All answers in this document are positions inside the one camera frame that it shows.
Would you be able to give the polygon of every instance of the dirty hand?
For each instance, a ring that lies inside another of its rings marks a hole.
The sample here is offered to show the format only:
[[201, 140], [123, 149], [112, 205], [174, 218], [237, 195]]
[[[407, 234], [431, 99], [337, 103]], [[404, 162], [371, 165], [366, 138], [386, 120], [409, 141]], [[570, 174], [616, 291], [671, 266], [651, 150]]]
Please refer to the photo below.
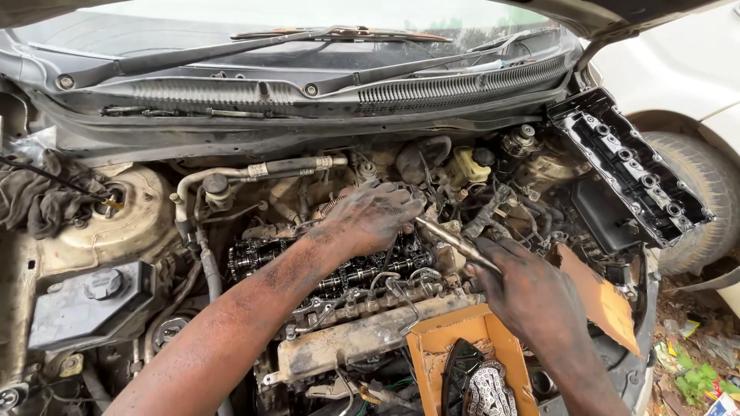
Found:
[[422, 208], [407, 190], [372, 179], [344, 198], [315, 231], [334, 236], [351, 257], [368, 255], [388, 249]]
[[538, 357], [553, 349], [593, 348], [570, 276], [509, 238], [476, 238], [475, 244], [502, 276], [472, 262], [465, 268], [485, 287], [491, 311]]

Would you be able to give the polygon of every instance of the wiper arm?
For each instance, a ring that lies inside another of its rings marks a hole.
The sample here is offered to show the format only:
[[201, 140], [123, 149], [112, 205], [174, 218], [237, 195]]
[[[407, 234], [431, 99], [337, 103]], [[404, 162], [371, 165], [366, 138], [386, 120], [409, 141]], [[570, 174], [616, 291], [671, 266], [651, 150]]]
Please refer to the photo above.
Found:
[[193, 47], [189, 49], [116, 59], [88, 70], [62, 74], [57, 77], [57, 86], [63, 90], [90, 87], [116, 76], [143, 75], [290, 41], [302, 41], [321, 37], [341, 27], [343, 26], [331, 26], [310, 32], [290, 33], [269, 38], [257, 38], [228, 44]]
[[[310, 27], [292, 27], [284, 29], [273, 29], [266, 32], [247, 32], [237, 33], [231, 36], [234, 40], [271, 38], [275, 36], [290, 35], [293, 33], [305, 33], [316, 31], [316, 28]], [[427, 41], [427, 42], [452, 42], [453, 39], [443, 36], [432, 35], [430, 33], [418, 33], [410, 30], [390, 30], [390, 29], [371, 29], [365, 26], [356, 27], [338, 27], [324, 36], [316, 36], [315, 40], [363, 40], [376, 42], [393, 42], [393, 41]]]
[[310, 84], [306, 84], [303, 90], [310, 96], [319, 94], [329, 94], [335, 91], [341, 90], [347, 87], [356, 87], [358, 85], [370, 84], [372, 82], [384, 81], [386, 79], [392, 79], [399, 76], [415, 73], [421, 70], [427, 70], [438, 65], [449, 64], [451, 62], [463, 61], [465, 59], [477, 58], [479, 56], [485, 56], [492, 53], [496, 53], [501, 49], [507, 47], [511, 42], [521, 38], [530, 38], [532, 36], [538, 36], [542, 33], [548, 33], [553, 29], [547, 30], [523, 30], [521, 32], [513, 33], [508, 36], [503, 36], [493, 41], [486, 42], [478, 47], [468, 50], [465, 53], [459, 55], [445, 56], [443, 58], [424, 59], [422, 61], [408, 62], [405, 64], [389, 65], [387, 67], [371, 68], [369, 70], [361, 70], [356, 73], [351, 73], [345, 76], [338, 76], [337, 78], [325, 79], [323, 81], [316, 81]]

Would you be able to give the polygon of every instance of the hood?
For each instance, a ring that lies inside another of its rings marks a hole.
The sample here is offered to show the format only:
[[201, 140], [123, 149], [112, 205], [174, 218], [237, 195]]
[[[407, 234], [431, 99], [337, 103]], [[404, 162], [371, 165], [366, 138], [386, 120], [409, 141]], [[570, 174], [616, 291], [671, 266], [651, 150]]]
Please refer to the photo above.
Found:
[[[20, 27], [82, 7], [123, 0], [25, 0], [0, 4], [0, 27]], [[533, 10], [591, 41], [634, 36], [708, 6], [732, 0], [521, 0], [498, 1]]]

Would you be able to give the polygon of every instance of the dirty arm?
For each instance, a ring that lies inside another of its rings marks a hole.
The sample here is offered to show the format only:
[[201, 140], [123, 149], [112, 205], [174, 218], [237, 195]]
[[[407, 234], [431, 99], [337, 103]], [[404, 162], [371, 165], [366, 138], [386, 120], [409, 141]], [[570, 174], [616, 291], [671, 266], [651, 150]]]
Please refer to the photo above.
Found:
[[628, 416], [586, 329], [586, 312], [570, 276], [508, 238], [476, 239], [502, 271], [470, 263], [488, 305], [539, 358], [570, 415]]
[[208, 305], [118, 395], [111, 415], [212, 416], [316, 285], [344, 261], [387, 249], [419, 201], [366, 182], [282, 255]]

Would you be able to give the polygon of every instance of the tire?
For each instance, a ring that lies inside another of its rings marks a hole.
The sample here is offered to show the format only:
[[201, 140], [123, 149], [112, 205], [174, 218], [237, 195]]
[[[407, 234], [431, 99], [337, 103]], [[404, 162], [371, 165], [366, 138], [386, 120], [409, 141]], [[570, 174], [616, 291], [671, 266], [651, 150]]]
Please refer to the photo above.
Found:
[[724, 256], [740, 238], [739, 171], [718, 149], [687, 135], [645, 132], [642, 137], [717, 216], [660, 253], [658, 269], [663, 275], [698, 275], [702, 267]]

